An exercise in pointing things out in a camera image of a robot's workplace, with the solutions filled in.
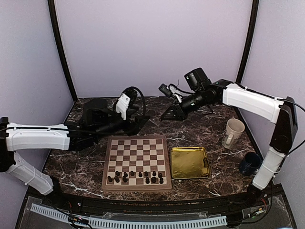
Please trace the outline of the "wooden chess board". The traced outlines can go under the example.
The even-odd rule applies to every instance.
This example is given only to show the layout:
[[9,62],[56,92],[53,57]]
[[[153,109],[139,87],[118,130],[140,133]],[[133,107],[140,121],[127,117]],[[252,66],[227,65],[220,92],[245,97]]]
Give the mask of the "wooden chess board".
[[[120,172],[120,182],[116,183],[115,171]],[[135,176],[131,177],[130,172],[134,171]],[[145,183],[144,172],[149,173],[150,184]],[[153,171],[157,173],[157,182],[151,183]],[[123,183],[123,173],[127,172],[128,181]],[[164,183],[159,184],[159,173],[164,174]],[[171,172],[167,139],[164,135],[148,136],[112,136],[108,140],[105,155],[102,190],[120,192],[163,192],[172,189]]]

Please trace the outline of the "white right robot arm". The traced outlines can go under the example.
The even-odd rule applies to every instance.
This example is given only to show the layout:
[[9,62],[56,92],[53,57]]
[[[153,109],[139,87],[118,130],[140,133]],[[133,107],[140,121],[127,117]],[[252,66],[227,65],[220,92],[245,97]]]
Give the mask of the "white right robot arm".
[[266,95],[225,79],[213,83],[202,68],[192,70],[184,78],[192,90],[186,97],[181,96],[183,91],[174,84],[159,86],[159,91],[165,96],[176,99],[162,114],[161,120],[183,121],[189,113],[203,106],[224,104],[251,112],[275,125],[267,154],[252,180],[254,188],[243,197],[246,206],[255,206],[262,198],[260,190],[267,187],[293,152],[292,145],[298,130],[294,99]]

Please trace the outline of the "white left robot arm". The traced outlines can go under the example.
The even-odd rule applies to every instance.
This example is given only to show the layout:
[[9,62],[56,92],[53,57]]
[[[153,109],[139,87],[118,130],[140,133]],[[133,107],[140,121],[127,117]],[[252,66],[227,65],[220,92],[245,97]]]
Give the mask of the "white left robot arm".
[[40,172],[25,161],[18,150],[58,149],[81,151],[110,135],[135,135],[149,120],[146,110],[132,102],[118,101],[115,109],[108,108],[105,99],[93,99],[83,105],[79,123],[69,125],[18,125],[7,117],[0,119],[0,170],[31,186],[57,208],[67,204],[58,179]]

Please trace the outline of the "gold metal tray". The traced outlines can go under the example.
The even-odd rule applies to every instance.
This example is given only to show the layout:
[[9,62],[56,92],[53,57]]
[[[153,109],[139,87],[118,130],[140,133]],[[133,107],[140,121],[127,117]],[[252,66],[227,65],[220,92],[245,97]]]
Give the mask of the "gold metal tray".
[[204,147],[173,147],[171,149],[171,175],[173,179],[202,179],[211,175],[210,165],[203,166],[203,160],[207,158]]

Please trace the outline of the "white coral pattern mug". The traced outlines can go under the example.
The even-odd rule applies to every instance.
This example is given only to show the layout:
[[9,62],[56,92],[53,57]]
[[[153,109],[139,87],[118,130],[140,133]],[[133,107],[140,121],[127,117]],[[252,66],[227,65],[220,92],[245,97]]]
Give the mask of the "white coral pattern mug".
[[245,125],[238,119],[229,119],[226,124],[225,133],[222,139],[222,146],[226,149],[233,148],[239,137],[245,130]]

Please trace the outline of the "dark blue mug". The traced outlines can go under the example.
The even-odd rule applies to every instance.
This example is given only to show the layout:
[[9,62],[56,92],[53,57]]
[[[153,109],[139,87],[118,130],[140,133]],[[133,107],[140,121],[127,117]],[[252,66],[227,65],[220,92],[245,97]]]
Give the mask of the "dark blue mug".
[[248,152],[239,164],[239,172],[244,176],[251,176],[261,165],[261,158],[255,152]]

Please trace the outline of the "black front rail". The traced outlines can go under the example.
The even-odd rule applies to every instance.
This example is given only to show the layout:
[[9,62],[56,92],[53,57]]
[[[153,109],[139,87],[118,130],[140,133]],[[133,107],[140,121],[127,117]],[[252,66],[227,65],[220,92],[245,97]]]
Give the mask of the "black front rail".
[[78,212],[101,214],[106,211],[122,213],[178,213],[206,210],[210,213],[227,213],[233,206],[225,198],[204,198],[182,201],[126,201],[97,198],[79,198]]

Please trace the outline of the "left black frame post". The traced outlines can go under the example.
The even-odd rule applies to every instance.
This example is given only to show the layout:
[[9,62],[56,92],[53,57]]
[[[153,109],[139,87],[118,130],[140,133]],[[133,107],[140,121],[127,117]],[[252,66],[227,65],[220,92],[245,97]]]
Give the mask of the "left black frame post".
[[60,28],[59,28],[57,13],[56,13],[55,1],[47,0],[47,2],[48,2],[49,15],[50,15],[50,20],[51,20],[53,35],[54,35],[59,59],[61,62],[61,67],[62,67],[64,76],[65,76],[65,80],[66,80],[70,95],[72,97],[72,100],[74,102],[76,102],[78,100],[78,96],[76,94],[76,90],[73,85],[72,77],[71,77],[68,63],[66,60],[66,55],[65,55],[65,51],[64,51],[64,47],[63,47],[63,43],[62,43],[62,39],[61,39],[61,32],[60,32]]

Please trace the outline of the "black frame post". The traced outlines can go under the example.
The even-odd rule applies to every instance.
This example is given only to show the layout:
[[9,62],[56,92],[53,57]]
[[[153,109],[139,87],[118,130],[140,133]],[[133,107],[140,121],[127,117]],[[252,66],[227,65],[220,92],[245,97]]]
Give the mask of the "black frame post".
[[247,61],[248,61],[248,58],[250,55],[250,50],[251,50],[251,46],[252,46],[252,41],[253,41],[254,31],[255,31],[255,26],[256,26],[256,20],[257,20],[257,15],[258,15],[258,10],[259,10],[259,2],[260,2],[259,0],[252,0],[252,7],[251,7],[251,12],[250,12],[250,19],[249,19],[247,35],[246,35],[245,44],[244,44],[244,50],[243,50],[242,58],[240,61],[238,73],[236,76],[236,81],[238,83],[241,83],[243,80]]
[[55,1],[47,0],[47,2],[48,2],[49,15],[50,15],[50,20],[51,20],[53,35],[54,35],[59,59],[61,62],[61,67],[62,67],[64,76],[65,76],[65,80],[66,80],[70,95],[72,97],[72,100],[74,102],[76,102],[78,100],[78,96],[76,94],[76,90],[73,85],[72,77],[71,77],[68,63],[66,60],[66,55],[65,55],[65,51],[64,51],[64,47],[63,47],[63,43],[62,43],[62,39],[61,39],[61,32],[60,32],[60,28],[59,28],[57,13],[56,13]]

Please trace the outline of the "right black frame post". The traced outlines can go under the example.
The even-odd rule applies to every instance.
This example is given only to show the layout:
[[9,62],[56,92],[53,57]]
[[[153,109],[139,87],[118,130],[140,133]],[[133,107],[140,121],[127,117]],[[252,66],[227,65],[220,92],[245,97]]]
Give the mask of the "right black frame post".
[[250,12],[250,19],[249,19],[247,35],[246,35],[245,44],[244,44],[244,50],[243,50],[242,58],[240,61],[238,73],[236,76],[236,81],[238,83],[241,83],[243,80],[247,61],[248,61],[248,58],[250,55],[250,50],[251,50],[251,46],[252,46],[252,41],[253,41],[254,31],[255,31],[255,26],[256,26],[256,20],[257,20],[257,15],[258,15],[258,10],[259,10],[259,2],[260,2],[259,0],[252,0],[252,7],[251,7],[251,12]]

